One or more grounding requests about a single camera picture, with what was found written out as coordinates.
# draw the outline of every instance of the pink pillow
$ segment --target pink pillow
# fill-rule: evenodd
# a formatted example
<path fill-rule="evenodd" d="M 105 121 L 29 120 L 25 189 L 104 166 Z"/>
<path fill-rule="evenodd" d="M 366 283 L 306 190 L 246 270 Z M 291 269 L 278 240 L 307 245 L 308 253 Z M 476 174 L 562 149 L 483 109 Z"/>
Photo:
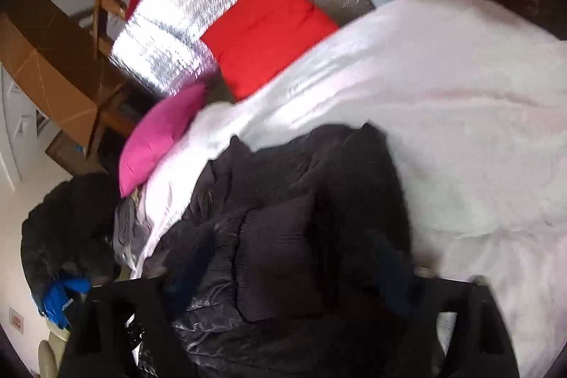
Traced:
<path fill-rule="evenodd" d="M 205 104 L 205 85 L 195 83 L 162 100 L 138 123 L 120 154 L 121 197 L 144 183 L 162 157 L 179 141 Z"/>

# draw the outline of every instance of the white bedsheet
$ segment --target white bedsheet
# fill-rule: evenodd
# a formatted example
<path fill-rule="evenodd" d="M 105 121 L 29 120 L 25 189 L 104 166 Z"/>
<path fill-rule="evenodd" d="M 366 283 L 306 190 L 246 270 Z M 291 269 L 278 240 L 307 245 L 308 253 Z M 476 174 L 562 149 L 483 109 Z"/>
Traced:
<path fill-rule="evenodd" d="M 486 0 L 396 0 L 317 45 L 249 99 L 199 113 L 146 185 L 154 227 L 134 276 L 209 159 L 324 123 L 384 129 L 413 254 L 491 280 L 521 375 L 567 340 L 567 44 Z"/>

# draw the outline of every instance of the black clothing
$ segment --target black clothing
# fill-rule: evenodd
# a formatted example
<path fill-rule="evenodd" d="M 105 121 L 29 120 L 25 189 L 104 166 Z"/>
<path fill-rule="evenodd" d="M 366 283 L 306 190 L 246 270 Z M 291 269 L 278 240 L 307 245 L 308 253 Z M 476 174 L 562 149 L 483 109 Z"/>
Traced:
<path fill-rule="evenodd" d="M 175 278 L 210 233 L 215 255 L 173 323 L 199 376 L 380 375 L 406 319 L 376 289 L 372 242 L 410 248 L 382 133 L 323 126 L 255 153 L 233 138 L 147 267 Z"/>
<path fill-rule="evenodd" d="M 58 185 L 22 224 L 22 267 L 34 301 L 60 271 L 90 281 L 113 278 L 110 240 L 118 184 L 106 174 L 81 175 Z"/>

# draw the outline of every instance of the red pillow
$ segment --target red pillow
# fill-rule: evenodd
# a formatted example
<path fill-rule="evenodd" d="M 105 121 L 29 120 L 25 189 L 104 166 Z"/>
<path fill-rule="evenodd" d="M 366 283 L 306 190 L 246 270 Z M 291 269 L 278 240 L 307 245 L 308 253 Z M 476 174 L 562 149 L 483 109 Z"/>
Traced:
<path fill-rule="evenodd" d="M 310 0 L 238 0 L 201 40 L 242 100 L 337 29 Z"/>

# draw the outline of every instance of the wall socket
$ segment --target wall socket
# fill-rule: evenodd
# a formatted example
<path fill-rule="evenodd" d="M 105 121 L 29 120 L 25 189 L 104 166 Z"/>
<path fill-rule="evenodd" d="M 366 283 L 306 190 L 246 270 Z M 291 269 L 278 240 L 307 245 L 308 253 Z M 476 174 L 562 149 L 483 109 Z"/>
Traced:
<path fill-rule="evenodd" d="M 24 318 L 12 308 L 10 308 L 10 325 L 22 335 L 24 334 Z"/>

